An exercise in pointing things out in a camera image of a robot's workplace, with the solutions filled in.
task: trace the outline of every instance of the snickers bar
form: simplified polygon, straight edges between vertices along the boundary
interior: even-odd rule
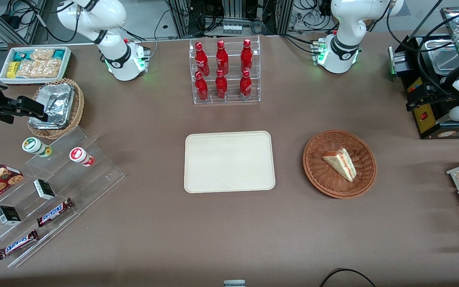
[[[24,245],[28,244],[31,241],[38,240],[38,233],[36,230],[31,231],[30,234],[24,236],[23,238],[17,240],[16,242],[8,245],[6,248],[0,249],[0,260],[8,256],[10,253],[15,250],[22,248]]]
[[[58,205],[56,208],[47,212],[47,214],[45,214],[44,216],[38,218],[38,227],[44,226],[47,222],[53,220],[58,215],[64,213],[64,211],[69,209],[71,206],[73,206],[73,202],[70,198],[68,198],[67,200],[63,201],[60,205]]]

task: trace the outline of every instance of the white robotic arm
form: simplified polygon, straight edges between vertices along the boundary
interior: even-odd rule
[[[337,34],[320,38],[317,64],[332,73],[344,73],[357,58],[366,35],[364,20],[378,20],[384,13],[396,15],[404,0],[332,0],[330,9],[339,20]]]
[[[118,0],[63,1],[57,10],[60,22],[68,29],[78,31],[100,49],[109,71],[121,81],[129,81],[147,71],[149,51],[135,43],[126,43],[117,28],[126,22],[126,11]]]

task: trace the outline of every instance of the brown wicker basket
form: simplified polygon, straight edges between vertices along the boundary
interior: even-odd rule
[[[84,108],[84,95],[82,94],[82,91],[80,90],[79,86],[70,79],[61,79],[61,80],[53,81],[51,83],[47,83],[46,85],[59,85],[59,84],[69,84],[75,88],[74,102],[72,103],[72,111],[71,111],[71,115],[69,118],[69,125],[65,129],[62,129],[62,130],[39,130],[27,124],[27,128],[35,136],[39,136],[41,138],[49,138],[50,140],[55,140],[79,125],[80,118],[82,118],[82,109]],[[37,96],[38,96],[38,91],[36,91],[35,96],[33,97],[33,100],[36,100]]]
[[[324,153],[343,147],[357,171],[353,182],[344,179],[322,158]],[[302,163],[311,183],[335,198],[361,196],[370,189],[377,176],[377,162],[368,145],[354,134],[341,130],[326,130],[313,136],[304,149]]]

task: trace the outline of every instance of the sandwich slice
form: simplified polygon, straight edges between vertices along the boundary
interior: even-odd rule
[[[349,182],[353,182],[353,179],[357,175],[355,167],[353,166],[352,159],[346,149],[340,149],[339,151],[327,152],[322,158],[339,174],[341,174]]]

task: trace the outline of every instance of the red bottle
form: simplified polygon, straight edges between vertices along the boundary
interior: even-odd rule
[[[242,100],[249,100],[251,98],[251,84],[253,82],[249,78],[249,70],[245,70],[240,79],[240,98]]]
[[[199,100],[206,102],[208,101],[208,86],[206,85],[206,81],[203,79],[203,74],[200,71],[196,71],[194,75],[196,76],[194,85],[196,86],[196,92]]]
[[[217,86],[217,96],[221,100],[224,100],[228,95],[228,81],[224,77],[222,69],[217,70],[217,78],[215,79],[215,85]]]
[[[203,45],[201,42],[195,44],[196,47],[196,66],[198,70],[203,73],[203,76],[208,77],[210,75],[210,68],[208,67],[208,57],[203,51]]]
[[[224,75],[227,75],[230,72],[230,62],[228,60],[228,52],[226,48],[224,48],[223,40],[217,41],[217,54],[215,58],[217,59],[217,68],[221,69]]]
[[[244,40],[244,49],[242,49],[242,54],[240,54],[241,66],[240,69],[242,73],[245,70],[251,71],[253,67],[253,51],[251,50],[251,40]]]

